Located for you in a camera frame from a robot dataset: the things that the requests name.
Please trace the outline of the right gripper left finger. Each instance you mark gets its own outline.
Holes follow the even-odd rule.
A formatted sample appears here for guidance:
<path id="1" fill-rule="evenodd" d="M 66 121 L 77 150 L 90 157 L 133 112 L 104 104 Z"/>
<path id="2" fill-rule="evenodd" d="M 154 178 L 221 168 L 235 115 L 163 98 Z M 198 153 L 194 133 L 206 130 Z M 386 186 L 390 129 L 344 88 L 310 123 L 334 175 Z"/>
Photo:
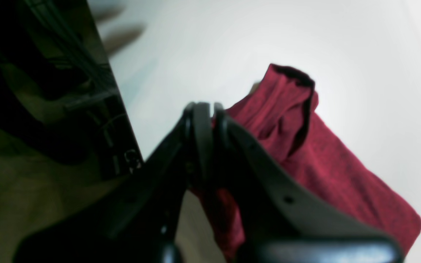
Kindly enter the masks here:
<path id="1" fill-rule="evenodd" d="M 189 103 L 139 171 L 87 208 L 24 238 L 15 263 L 184 263 L 182 202 L 202 186 L 212 147 L 209 103 Z"/>

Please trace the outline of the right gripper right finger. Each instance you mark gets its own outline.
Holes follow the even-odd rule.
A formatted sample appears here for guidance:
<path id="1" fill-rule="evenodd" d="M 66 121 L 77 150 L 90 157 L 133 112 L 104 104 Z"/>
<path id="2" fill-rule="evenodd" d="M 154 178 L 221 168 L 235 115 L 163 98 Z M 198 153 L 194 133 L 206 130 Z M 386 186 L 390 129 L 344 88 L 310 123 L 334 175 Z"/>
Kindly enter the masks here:
<path id="1" fill-rule="evenodd" d="M 237 263 L 402 263 L 385 233 L 341 213 L 291 178 L 220 103 L 216 177 L 234 197 L 247 240 Z"/>

